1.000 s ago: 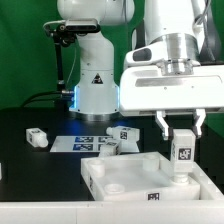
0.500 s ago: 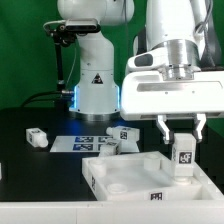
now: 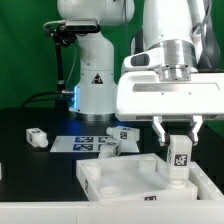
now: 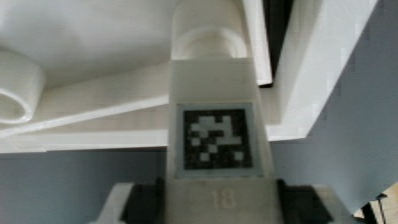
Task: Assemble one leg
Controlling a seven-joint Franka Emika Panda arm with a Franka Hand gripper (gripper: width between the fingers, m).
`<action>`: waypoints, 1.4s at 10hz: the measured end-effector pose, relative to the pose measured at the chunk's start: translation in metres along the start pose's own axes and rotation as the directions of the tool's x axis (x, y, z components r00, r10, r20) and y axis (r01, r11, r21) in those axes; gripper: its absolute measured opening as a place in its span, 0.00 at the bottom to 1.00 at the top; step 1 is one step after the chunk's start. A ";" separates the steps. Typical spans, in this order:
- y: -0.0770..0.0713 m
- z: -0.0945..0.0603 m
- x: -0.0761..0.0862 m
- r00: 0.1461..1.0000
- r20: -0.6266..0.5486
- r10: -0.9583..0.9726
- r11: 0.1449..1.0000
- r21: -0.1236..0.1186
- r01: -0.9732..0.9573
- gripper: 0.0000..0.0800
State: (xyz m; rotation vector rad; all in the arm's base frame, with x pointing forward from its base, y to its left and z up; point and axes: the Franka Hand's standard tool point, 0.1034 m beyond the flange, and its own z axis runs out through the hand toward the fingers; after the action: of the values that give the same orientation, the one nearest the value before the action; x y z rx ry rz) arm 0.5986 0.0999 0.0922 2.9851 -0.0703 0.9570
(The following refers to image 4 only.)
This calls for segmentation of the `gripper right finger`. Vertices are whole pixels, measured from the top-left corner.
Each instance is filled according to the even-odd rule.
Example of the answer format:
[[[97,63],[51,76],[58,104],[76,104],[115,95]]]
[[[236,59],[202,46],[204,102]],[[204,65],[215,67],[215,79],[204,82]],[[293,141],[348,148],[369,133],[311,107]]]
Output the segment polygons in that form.
[[[332,189],[277,180],[282,224],[357,224]]]

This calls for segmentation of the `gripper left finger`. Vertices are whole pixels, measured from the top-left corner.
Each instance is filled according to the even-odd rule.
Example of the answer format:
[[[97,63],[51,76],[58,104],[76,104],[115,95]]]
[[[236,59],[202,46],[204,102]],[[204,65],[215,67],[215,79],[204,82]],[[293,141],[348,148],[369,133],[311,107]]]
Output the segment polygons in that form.
[[[87,224],[163,224],[165,181],[117,183],[96,219]]]

